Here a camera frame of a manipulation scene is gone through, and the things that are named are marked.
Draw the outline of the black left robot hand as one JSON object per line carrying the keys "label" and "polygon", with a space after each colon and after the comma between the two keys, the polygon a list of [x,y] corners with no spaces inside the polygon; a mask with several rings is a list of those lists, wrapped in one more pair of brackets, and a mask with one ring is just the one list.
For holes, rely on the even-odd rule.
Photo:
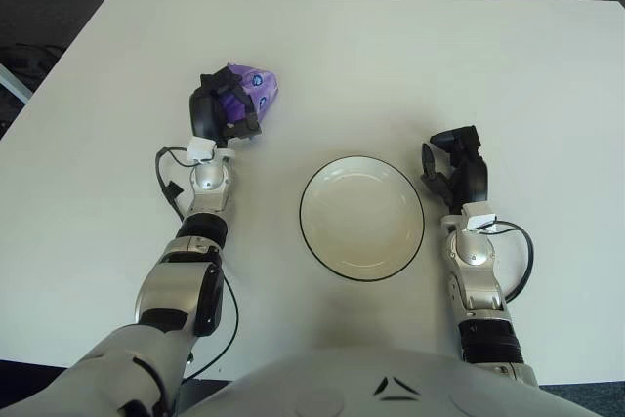
{"label": "black left robot hand", "polygon": [[[231,139],[251,139],[262,133],[257,111],[245,93],[242,76],[227,66],[214,74],[201,74],[200,86],[189,97],[192,134],[227,148]],[[231,120],[223,98],[232,96],[243,105],[243,117]]]}

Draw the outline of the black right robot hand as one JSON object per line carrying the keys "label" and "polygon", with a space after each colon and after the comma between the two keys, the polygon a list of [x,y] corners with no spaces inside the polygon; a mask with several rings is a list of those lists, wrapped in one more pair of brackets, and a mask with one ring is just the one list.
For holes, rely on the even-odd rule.
{"label": "black right robot hand", "polygon": [[440,132],[429,143],[449,157],[452,173],[446,177],[436,169],[435,157],[427,143],[422,144],[421,181],[439,196],[451,215],[460,215],[465,204],[487,200],[488,171],[479,148],[481,142],[475,126],[465,126]]}

